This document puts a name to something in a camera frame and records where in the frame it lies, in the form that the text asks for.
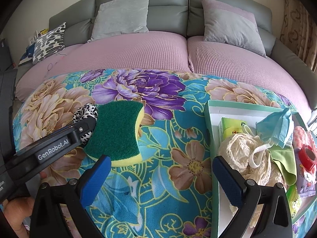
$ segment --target green scouring pad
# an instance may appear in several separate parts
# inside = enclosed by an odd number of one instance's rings
[[[113,167],[141,162],[137,131],[143,117],[143,104],[136,101],[120,100],[100,105],[95,130],[84,151],[96,159],[108,155]]]

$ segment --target sofa backrest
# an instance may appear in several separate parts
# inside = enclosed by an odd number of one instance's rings
[[[66,22],[65,46],[86,43],[91,36],[99,6],[112,0],[80,0],[50,18],[49,28]],[[275,43],[272,33],[272,12],[253,0],[218,0],[255,15],[259,34],[269,56]],[[184,37],[204,35],[204,17],[200,0],[149,0],[147,27],[152,31],[167,31]]]

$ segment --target human hand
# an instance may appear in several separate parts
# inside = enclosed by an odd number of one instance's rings
[[[34,206],[34,199],[17,198],[10,202],[3,202],[4,216],[12,227],[13,231],[19,238],[28,238],[29,234],[25,226],[22,224],[24,218],[31,216]]]

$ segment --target tape roll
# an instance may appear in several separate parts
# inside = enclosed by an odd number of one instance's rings
[[[298,157],[302,162],[303,167],[305,167],[307,171],[311,171],[314,165],[317,165],[317,155],[308,145],[302,146],[301,150],[298,153]]]

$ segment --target metal bolt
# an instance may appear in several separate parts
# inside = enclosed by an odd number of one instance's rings
[[[40,185],[40,188],[41,189],[45,189],[47,187],[48,183],[47,182],[44,182]]]
[[[280,188],[280,189],[283,189],[283,188],[284,188],[283,184],[281,184],[280,182],[278,182],[278,183],[276,184],[276,186],[277,186],[278,188]]]
[[[252,179],[247,179],[247,184],[250,186],[254,186],[255,185],[255,181],[253,181]]]
[[[77,180],[76,178],[73,178],[73,179],[70,179],[68,183],[69,183],[70,185],[75,185],[75,184],[77,183],[77,181],[78,181],[78,180]]]

